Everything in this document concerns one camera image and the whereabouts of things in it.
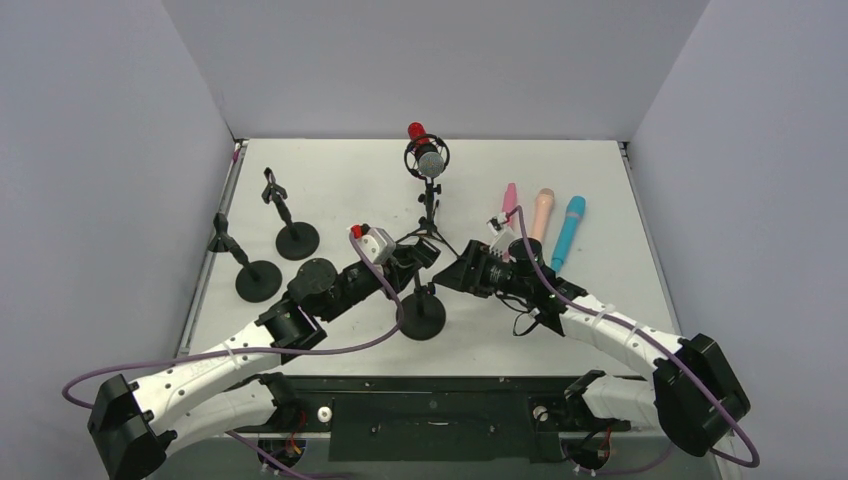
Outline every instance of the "cable tie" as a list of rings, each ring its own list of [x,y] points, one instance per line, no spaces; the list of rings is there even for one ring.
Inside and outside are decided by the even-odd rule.
[[[601,320],[604,319],[604,315],[615,312],[615,305],[608,303],[604,305],[604,308],[595,315],[595,320],[592,322],[592,343],[595,345],[598,344],[598,324],[601,323]]]
[[[639,322],[634,321],[633,322],[633,328],[630,329],[630,334],[627,335],[626,339],[624,339],[624,343],[625,344],[630,343],[630,339],[632,339],[636,335],[636,330],[639,330],[644,326],[645,326],[644,324],[641,324]]]
[[[233,365],[235,365],[236,370],[241,370],[241,365],[239,365],[238,363],[238,358],[236,358],[236,356],[233,354],[233,349],[230,348],[230,345],[227,344],[227,341],[224,340],[223,342],[221,342],[221,345],[224,346],[224,349],[227,351],[227,355],[230,356],[230,360],[233,361]]]

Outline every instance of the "black stand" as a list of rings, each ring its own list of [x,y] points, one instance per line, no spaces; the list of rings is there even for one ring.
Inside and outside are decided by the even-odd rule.
[[[274,172],[270,168],[265,169],[265,178],[268,186],[262,192],[262,200],[265,204],[274,202],[280,219],[286,224],[277,234],[277,252],[287,260],[303,260],[318,250],[321,239],[318,230],[306,222],[292,222],[291,212],[286,207],[288,194],[286,189],[277,185]]]
[[[209,251],[230,252],[242,266],[236,276],[236,292],[239,296],[252,303],[264,302],[273,297],[283,284],[283,274],[280,269],[265,260],[251,262],[235,239],[227,233],[229,222],[223,213],[219,212],[215,215],[212,223],[215,226],[215,237],[209,243]]]
[[[424,204],[424,216],[418,219],[418,228],[404,235],[403,238],[398,240],[398,243],[407,238],[425,237],[447,246],[453,252],[454,256],[459,257],[456,250],[439,233],[439,227],[436,225],[436,210],[439,208],[439,200],[436,199],[436,195],[440,195],[441,193],[442,186],[436,185],[432,179],[425,177],[424,193],[418,196],[418,203]]]
[[[422,286],[421,278],[415,272],[415,290],[400,302],[403,306],[401,333],[422,341],[435,337],[445,328],[445,306],[435,297],[435,293],[435,286],[432,283]]]

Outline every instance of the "gray wall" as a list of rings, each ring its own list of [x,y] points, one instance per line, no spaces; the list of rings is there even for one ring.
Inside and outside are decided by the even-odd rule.
[[[0,65],[0,476],[105,478],[59,390],[173,354],[232,140],[158,0],[3,2]]]
[[[236,136],[629,139],[707,0],[165,0]]]
[[[713,0],[631,144],[680,324],[751,397],[750,478],[848,478],[846,18]]]

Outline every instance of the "round black base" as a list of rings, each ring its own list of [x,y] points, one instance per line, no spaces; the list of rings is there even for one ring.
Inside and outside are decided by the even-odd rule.
[[[293,239],[291,229],[288,226],[283,227],[277,234],[277,253],[286,260],[303,260],[318,250],[318,230],[306,222],[294,222],[292,226],[300,238]]]
[[[445,306],[441,300],[433,295],[424,295],[421,298],[424,305],[423,315],[418,312],[418,299],[415,294],[404,298],[400,304],[403,306],[403,323],[400,331],[413,340],[429,340],[445,328]]]
[[[248,302],[259,303],[273,297],[283,284],[283,274],[271,262],[257,260],[250,266],[259,274],[259,280],[253,280],[244,268],[236,276],[236,292]]]

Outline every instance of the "red component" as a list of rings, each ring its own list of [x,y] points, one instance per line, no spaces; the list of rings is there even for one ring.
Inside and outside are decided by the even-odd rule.
[[[425,135],[427,131],[424,130],[424,125],[421,125],[418,122],[412,122],[409,124],[409,127],[406,128],[406,133],[409,134],[409,139],[412,140],[413,138],[418,138],[421,135]],[[417,145],[424,145],[425,143],[430,143],[430,140],[422,138],[421,140],[418,140],[415,143]]]

